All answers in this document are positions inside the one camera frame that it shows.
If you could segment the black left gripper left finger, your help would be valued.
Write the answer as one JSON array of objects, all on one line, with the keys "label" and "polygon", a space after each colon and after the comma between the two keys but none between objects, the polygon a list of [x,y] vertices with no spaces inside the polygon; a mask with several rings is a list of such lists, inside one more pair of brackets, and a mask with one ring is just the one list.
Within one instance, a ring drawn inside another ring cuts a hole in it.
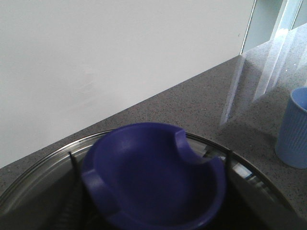
[{"label": "black left gripper left finger", "polygon": [[40,194],[41,230],[95,230],[96,209],[81,182],[80,167],[69,151],[70,179],[60,179]]}]

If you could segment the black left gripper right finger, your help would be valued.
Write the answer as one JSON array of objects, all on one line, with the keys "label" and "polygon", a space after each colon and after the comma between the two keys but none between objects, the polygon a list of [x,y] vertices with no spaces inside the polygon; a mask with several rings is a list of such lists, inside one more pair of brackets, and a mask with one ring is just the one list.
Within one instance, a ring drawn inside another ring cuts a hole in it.
[{"label": "black left gripper right finger", "polygon": [[233,152],[229,151],[226,157],[227,176],[253,213],[271,230],[294,230],[295,217],[292,213],[274,204],[237,174],[232,169],[232,159]]}]

